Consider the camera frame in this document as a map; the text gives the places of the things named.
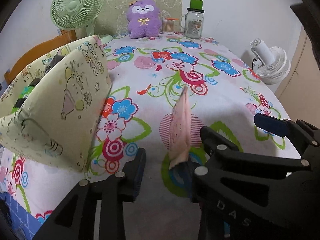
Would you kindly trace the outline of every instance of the purple plush toy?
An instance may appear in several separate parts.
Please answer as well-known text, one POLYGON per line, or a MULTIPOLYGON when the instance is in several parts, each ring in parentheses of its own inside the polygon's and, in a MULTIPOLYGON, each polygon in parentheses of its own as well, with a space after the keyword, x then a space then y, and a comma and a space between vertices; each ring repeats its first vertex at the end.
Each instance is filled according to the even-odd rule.
POLYGON ((159 12, 153 0, 140 0, 130 5, 127 11, 130 39, 158 37, 161 27, 159 12))

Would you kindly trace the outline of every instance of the floral tablecloth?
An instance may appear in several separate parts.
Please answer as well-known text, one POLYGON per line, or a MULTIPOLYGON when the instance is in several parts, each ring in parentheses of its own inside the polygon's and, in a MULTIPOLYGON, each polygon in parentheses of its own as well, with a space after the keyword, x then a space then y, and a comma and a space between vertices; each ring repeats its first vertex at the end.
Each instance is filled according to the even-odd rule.
POLYGON ((106 179, 144 147, 140 195, 124 205, 127 239, 196 239, 200 210, 187 199, 179 175, 168 170, 171 112, 183 86, 191 104, 193 161, 204 164, 208 158, 199 135, 203 125, 241 151, 300 158, 287 138, 254 125, 256 113, 289 116, 250 67, 213 38, 117 36, 102 47, 113 87, 94 132, 89 170, 61 170, 4 150, 0 186, 40 222, 79 180, 106 179))

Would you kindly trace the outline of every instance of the gray cloth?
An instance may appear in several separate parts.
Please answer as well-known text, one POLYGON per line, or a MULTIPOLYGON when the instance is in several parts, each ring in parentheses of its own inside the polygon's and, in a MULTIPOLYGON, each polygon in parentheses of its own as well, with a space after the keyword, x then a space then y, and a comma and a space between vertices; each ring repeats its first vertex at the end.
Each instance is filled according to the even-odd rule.
POLYGON ((45 67, 44 70, 44 76, 47 75, 47 73, 52 70, 52 68, 58 64, 60 60, 62 60, 65 56, 61 55, 54 55, 53 59, 50 61, 50 63, 45 67))

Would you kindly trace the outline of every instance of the white fan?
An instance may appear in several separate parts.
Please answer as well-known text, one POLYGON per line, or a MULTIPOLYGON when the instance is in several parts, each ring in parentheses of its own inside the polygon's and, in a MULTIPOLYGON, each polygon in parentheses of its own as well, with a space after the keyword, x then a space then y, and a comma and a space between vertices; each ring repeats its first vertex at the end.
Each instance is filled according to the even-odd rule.
POLYGON ((267 85, 281 82, 290 71, 290 60, 284 49, 270 47, 257 38, 250 44, 251 51, 256 55, 254 72, 267 85))

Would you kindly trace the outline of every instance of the silver rivet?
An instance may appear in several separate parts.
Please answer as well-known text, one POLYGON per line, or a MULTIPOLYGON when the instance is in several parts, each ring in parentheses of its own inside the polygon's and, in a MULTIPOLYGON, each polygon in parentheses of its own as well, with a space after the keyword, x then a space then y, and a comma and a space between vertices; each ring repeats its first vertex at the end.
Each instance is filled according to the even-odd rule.
POLYGON ((221 151, 223 151, 223 150, 225 150, 227 147, 224 145, 224 144, 219 144, 218 146, 217 146, 217 149, 218 150, 221 150, 221 151))
POLYGON ((81 179, 81 181, 79 181, 79 185, 80 186, 85 186, 89 183, 89 181, 87 179, 81 179))
POLYGON ((206 166, 199 166, 195 169, 195 174, 198 176, 203 176, 208 173, 208 168, 206 166))
POLYGON ((116 172, 116 177, 117 178, 122 178, 124 175, 125 175, 125 173, 123 171, 116 172))
POLYGON ((302 159, 302 160, 301 160, 301 164, 302 164, 303 166, 305 166, 305 167, 308 167, 308 166, 309 166, 309 162, 308 162, 307 160, 305 160, 305 159, 302 159))

